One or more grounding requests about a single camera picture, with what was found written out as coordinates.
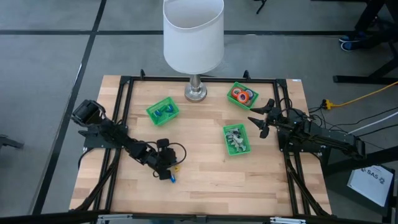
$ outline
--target yellow cable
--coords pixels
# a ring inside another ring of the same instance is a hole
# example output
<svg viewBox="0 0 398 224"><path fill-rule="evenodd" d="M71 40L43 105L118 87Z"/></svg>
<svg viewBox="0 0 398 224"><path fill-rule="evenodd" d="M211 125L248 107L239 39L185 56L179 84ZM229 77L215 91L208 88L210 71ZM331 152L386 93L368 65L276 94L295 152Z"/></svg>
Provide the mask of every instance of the yellow cable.
<svg viewBox="0 0 398 224"><path fill-rule="evenodd" d="M393 84L390 84L390 85L388 85L388 86L386 86L386 87L384 87L384 88L381 88L380 90L376 90L376 91L374 91L374 92L372 92L372 93L369 93L369 94L366 94L366 95L364 95L364 96L361 96L361 97L359 97L359 98L357 98L357 99L355 99L355 100L350 100L349 102L342 103L342 104L339 104L339 105L333 104L333 103L330 102L329 100L326 100L326 108L327 108L328 110L330 110L332 107L340 107L340 106L348 105L348 104L350 104L350 103L354 103L355 101L361 100L361 99L363 99L363 98L365 98L365 97L368 97L368 96L371 96L371 95L373 95L373 94L375 94L375 93L379 93L379 92L385 90L386 88L392 87L392 86L395 85L395 84L398 84L398 82L394 82Z"/></svg>

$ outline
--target white lamp shade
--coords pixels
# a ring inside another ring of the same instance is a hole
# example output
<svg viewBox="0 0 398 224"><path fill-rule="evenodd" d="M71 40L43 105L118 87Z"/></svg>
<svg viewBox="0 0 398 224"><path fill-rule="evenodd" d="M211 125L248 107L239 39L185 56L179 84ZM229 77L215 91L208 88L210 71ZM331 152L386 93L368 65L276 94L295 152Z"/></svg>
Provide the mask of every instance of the white lamp shade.
<svg viewBox="0 0 398 224"><path fill-rule="evenodd" d="M176 71L208 72L224 57L223 0L165 0L164 57Z"/></svg>

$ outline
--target green plastic tray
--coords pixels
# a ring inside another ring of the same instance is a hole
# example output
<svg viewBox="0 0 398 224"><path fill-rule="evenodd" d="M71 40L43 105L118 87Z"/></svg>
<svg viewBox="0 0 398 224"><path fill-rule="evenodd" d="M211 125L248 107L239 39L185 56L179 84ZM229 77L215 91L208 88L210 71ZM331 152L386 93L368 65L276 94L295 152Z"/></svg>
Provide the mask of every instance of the green plastic tray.
<svg viewBox="0 0 398 224"><path fill-rule="evenodd" d="M246 106L246 105L243 105L240 102L238 102L237 99L235 99L235 97L232 96L231 91L235 87L239 87L239 88L241 88L243 90L250 89L250 88L248 88L248 87L246 87L246 86L244 86L244 85L242 85L242 84L240 84L238 82L235 82L234 85L231 87L231 89L229 89L228 93L226 94L226 97L228 98L228 100L230 102L242 107L245 110L250 110L253 107L253 105L256 103L256 100L257 100L259 94L257 92L255 92L254 90L250 89L251 91L253 91L254 97L251 99L251 105L250 106Z"/></svg>
<svg viewBox="0 0 398 224"><path fill-rule="evenodd" d="M246 151L239 152L236 150L235 146L231 145L226 138L226 133L230 129L238 128L241 132L242 138L243 138L243 144L246 146ZM240 154L245 154L251 152L250 148L250 143L249 143L249 138L248 135L246 134L246 128L244 128L244 124L234 124L234 125L229 125L229 126L224 126L223 127L223 132L224 132L224 139L225 139L225 144L226 144L226 149L228 151L228 154L230 156L235 156L235 155L240 155Z"/></svg>
<svg viewBox="0 0 398 224"><path fill-rule="evenodd" d="M168 113L166 111L163 111L165 107L168 105L173 106L173 112ZM160 110L162 113L162 116L157 117L155 115L155 111ZM178 109L177 105L174 103L173 99L171 97L167 97L166 99L156 103L155 105L151 106L150 108L147 109L147 114L149 115L150 119L156 126L161 126L165 124L166 122L170 121L171 119L175 118L179 114L180 110Z"/></svg>

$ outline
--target wooden tabletop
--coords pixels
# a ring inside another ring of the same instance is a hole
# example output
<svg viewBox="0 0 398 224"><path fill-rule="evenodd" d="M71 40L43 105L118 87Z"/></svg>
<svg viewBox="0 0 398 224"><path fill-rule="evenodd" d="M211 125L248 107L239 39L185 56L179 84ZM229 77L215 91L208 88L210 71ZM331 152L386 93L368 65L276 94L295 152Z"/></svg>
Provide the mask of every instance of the wooden tabletop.
<svg viewBox="0 0 398 224"><path fill-rule="evenodd" d="M106 108L108 117L112 115L119 80L120 76L104 76L99 91L98 103ZM287 80L287 84L294 108L307 111L301 81ZM185 146L187 158L176 174L177 182L173 184L169 180L154 178L152 169L140 165L123 151L111 211L292 215L284 158L279 151L275 128L271 128L266 139L259 138L258 128L247 117L264 119L264 116L242 110L227 100L226 93L232 83L206 83L208 95L201 103L190 103L185 99L185 85L185 82L134 82L127 121L129 135L144 141L169 138L170 142ZM262 107L269 98L274 98L271 84L245 85L259 93L255 107ZM127 92L125 88L122 102ZM161 127L154 126L146 108L167 96L173 98L180 114ZM252 151L229 156L223 126L238 123L245 125ZM180 159L183 151L177 146L174 149ZM82 160L70 208L79 206L96 185L103 155L104 149L97 149ZM331 212L318 159L309 153L301 153L301 160L308 189L323 209ZM296 192L302 212L298 188ZM107 186L103 191L101 208L104 208L106 193Z"/></svg>

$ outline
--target metal lamp base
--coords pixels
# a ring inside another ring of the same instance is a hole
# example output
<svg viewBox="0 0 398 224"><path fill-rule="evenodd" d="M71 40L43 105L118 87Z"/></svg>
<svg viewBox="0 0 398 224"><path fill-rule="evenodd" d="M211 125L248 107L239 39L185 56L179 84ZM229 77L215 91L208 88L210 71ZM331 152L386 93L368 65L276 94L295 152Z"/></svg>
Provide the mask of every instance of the metal lamp base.
<svg viewBox="0 0 398 224"><path fill-rule="evenodd" d="M194 88L191 83L188 83L185 87L185 98L192 103L201 102L206 98L206 95L207 88L202 82L197 88Z"/></svg>

